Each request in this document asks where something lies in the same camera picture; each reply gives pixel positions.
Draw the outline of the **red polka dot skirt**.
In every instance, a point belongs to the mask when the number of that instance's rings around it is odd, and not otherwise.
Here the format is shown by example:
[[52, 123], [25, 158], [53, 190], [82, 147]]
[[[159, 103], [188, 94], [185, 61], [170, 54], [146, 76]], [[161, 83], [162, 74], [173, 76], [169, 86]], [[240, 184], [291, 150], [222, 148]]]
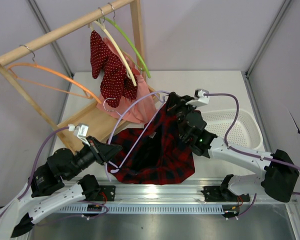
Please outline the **red polka dot skirt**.
[[95, 30], [90, 35], [90, 65], [94, 79], [103, 73], [100, 93], [110, 107], [117, 108], [122, 97], [137, 98], [138, 87], [129, 78], [118, 51], [108, 38], [102, 38]]

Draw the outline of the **red plaid skirt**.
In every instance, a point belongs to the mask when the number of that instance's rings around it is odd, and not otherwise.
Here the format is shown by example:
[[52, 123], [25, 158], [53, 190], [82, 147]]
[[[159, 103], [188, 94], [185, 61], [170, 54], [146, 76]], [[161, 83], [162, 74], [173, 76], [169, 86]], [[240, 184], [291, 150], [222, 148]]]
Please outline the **red plaid skirt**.
[[124, 184], [172, 185], [195, 173], [193, 153], [179, 138], [177, 120], [163, 105], [150, 125], [127, 128], [111, 142], [122, 150], [107, 164], [108, 173]]

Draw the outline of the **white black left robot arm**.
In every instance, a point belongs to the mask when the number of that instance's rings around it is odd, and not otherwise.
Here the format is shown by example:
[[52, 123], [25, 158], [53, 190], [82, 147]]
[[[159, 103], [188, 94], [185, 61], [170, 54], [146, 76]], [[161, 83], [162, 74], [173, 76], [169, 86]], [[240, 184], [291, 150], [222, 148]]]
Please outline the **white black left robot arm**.
[[76, 153], [68, 148], [56, 150], [44, 165], [31, 172], [20, 193], [0, 207], [0, 240], [30, 232], [44, 218], [70, 204], [105, 202], [107, 197], [94, 175], [87, 174], [68, 188], [64, 181], [72, 180], [93, 163], [108, 163], [121, 150], [120, 145], [102, 143], [92, 136], [84, 140], [83, 148]]

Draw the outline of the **white perforated plastic basket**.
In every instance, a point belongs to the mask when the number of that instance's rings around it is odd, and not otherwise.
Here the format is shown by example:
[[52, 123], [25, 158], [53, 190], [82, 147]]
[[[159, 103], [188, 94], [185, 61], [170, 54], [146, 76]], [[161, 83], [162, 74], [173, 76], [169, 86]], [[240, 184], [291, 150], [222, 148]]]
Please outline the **white perforated plastic basket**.
[[[224, 138], [227, 130], [233, 123], [236, 116], [235, 109], [214, 110], [202, 113], [206, 121], [206, 130]], [[249, 112], [240, 109], [234, 126], [227, 135], [230, 143], [257, 150], [263, 145], [261, 130]]]

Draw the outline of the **orange plastic hanger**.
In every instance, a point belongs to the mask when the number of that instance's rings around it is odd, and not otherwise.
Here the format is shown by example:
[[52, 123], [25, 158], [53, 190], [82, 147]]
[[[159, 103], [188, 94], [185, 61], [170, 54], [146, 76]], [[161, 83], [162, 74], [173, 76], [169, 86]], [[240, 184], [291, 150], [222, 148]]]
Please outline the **orange plastic hanger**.
[[[39, 83], [39, 82], [30, 80], [30, 79], [22, 78], [22, 77], [18, 76], [15, 73], [14, 68], [16, 68], [16, 67], [33, 68], [33, 69], [37, 69], [37, 70], [41, 70], [41, 71], [50, 73], [54, 76], [57, 76], [58, 78], [60, 78], [62, 80], [65, 80], [65, 81], [69, 82], [71, 85], [74, 85], [77, 88], [81, 89], [83, 94], [74, 93], [74, 92], [71, 92], [69, 90], [63, 90], [63, 89], [56, 88], [56, 87], [53, 87], [53, 86], [49, 86], [49, 85], [46, 85], [46, 84], [43, 84], [43, 83]], [[55, 91], [58, 91], [58, 92], [62, 92], [62, 93], [65, 93], [65, 94], [73, 95], [73, 96], [76, 96], [76, 97], [81, 97], [81, 98], [85, 98], [85, 99], [88, 99], [88, 100], [95, 100], [98, 104], [102, 103], [102, 101], [91, 90], [89, 90], [84, 85], [80, 84], [79, 82], [75, 81], [74, 79], [72, 79], [72, 78], [70, 78], [70, 77], [68, 77], [68, 76], [66, 76], [66, 75], [64, 75], [64, 74], [62, 74], [58, 71], [55, 71], [51, 68], [48, 68], [48, 67], [45, 67], [45, 66], [42, 66], [42, 65], [39, 65], [37, 63], [28, 63], [28, 62], [13, 63], [13, 64], [11, 64], [10, 66], [7, 67], [7, 71], [9, 73], [11, 73], [12, 76], [16, 80], [24, 81], [24, 82], [27, 82], [27, 83], [31, 83], [31, 84], [34, 84], [34, 85], [37, 85], [37, 86], [40, 86], [40, 87], [48, 88], [48, 89], [55, 90]]]

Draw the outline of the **cream plastic hanger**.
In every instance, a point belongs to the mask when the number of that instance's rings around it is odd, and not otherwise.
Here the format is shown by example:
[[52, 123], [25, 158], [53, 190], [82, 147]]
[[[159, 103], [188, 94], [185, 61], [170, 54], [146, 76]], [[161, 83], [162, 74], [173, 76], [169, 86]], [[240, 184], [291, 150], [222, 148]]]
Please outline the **cream plastic hanger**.
[[116, 81], [128, 79], [128, 83], [136, 87], [137, 81], [132, 69], [105, 25], [95, 20], [88, 26], [91, 30], [90, 65], [92, 77], [96, 79], [103, 71], [103, 76], [108, 79], [115, 79]]

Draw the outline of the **pink skirt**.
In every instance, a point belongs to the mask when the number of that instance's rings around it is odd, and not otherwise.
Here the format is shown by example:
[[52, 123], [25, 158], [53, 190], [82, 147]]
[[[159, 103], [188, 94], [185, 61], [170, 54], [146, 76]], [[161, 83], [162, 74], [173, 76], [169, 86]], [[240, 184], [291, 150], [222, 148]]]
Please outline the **pink skirt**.
[[146, 124], [151, 120], [151, 118], [157, 111], [155, 102], [152, 96], [141, 99], [142, 97], [150, 93], [148, 85], [141, 72], [139, 71], [139, 67], [135, 64], [132, 57], [125, 51], [123, 51], [122, 54], [124, 55], [129, 67], [131, 68], [132, 73], [135, 75], [135, 79], [137, 80], [136, 99], [131, 100], [122, 96], [119, 102], [119, 106], [116, 108], [109, 106], [107, 103], [97, 104], [96, 108], [115, 119], [119, 119], [124, 111], [128, 109], [128, 107], [130, 107], [130, 105], [135, 104], [123, 116], [123, 120], [136, 124]]

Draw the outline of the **aluminium frame post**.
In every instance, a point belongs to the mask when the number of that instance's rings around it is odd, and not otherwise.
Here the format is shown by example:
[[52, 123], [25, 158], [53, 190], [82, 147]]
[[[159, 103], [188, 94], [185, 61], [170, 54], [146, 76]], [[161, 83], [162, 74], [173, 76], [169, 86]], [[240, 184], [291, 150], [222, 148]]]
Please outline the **aluminium frame post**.
[[281, 23], [283, 22], [285, 16], [287, 15], [289, 9], [293, 5], [294, 0], [284, 0], [279, 7], [278, 12], [276, 13], [273, 21], [271, 22], [269, 29], [267, 30], [260, 46], [258, 47], [251, 63], [249, 64], [247, 70], [245, 71], [245, 76], [248, 79], [253, 71], [255, 70], [256, 66], [262, 59], [263, 55], [265, 54], [267, 48], [269, 47], [273, 37], [275, 36], [276, 32], [280, 28]]

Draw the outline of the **green plastic hanger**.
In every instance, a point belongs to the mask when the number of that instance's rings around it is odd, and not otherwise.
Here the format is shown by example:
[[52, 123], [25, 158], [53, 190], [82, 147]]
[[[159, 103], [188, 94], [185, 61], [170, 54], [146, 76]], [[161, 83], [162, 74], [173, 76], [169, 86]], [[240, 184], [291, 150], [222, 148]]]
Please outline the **green plastic hanger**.
[[113, 20], [110, 20], [109, 18], [105, 18], [105, 20], [110, 23], [113, 27], [115, 27], [117, 29], [117, 31], [124, 37], [124, 39], [128, 42], [128, 44], [131, 46], [131, 48], [133, 49], [133, 51], [136, 54], [136, 57], [138, 58], [138, 60], [140, 61], [141, 65], [142, 65], [142, 69], [143, 71], [146, 73], [148, 78], [151, 78], [151, 74], [150, 71], [144, 61], [144, 58], [141, 56], [141, 53], [137, 50], [136, 46], [133, 44], [133, 42], [130, 40], [130, 38], [128, 37], [128, 35], [122, 30], [122, 28], [117, 25]]

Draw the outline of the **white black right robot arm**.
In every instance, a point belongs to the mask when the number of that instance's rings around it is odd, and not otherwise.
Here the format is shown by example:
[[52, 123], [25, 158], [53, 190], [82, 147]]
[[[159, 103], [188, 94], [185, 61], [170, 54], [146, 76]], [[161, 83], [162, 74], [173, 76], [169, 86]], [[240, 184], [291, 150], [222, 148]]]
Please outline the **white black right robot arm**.
[[220, 185], [225, 196], [265, 193], [288, 203], [300, 175], [290, 156], [279, 149], [271, 153], [242, 147], [207, 131], [207, 122], [197, 107], [206, 105], [210, 96], [202, 89], [197, 89], [194, 97], [175, 92], [168, 95], [167, 112], [176, 116], [180, 140], [197, 156], [223, 160], [252, 172], [244, 176], [227, 175]]

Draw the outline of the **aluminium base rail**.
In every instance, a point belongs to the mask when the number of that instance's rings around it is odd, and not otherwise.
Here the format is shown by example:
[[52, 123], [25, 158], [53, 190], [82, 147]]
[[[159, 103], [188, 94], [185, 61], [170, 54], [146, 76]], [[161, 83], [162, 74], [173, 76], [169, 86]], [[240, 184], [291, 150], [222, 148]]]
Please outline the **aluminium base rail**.
[[201, 193], [205, 186], [218, 186], [220, 178], [186, 180], [181, 184], [123, 184], [118, 181], [98, 179], [101, 186], [115, 186], [116, 204], [203, 204]]

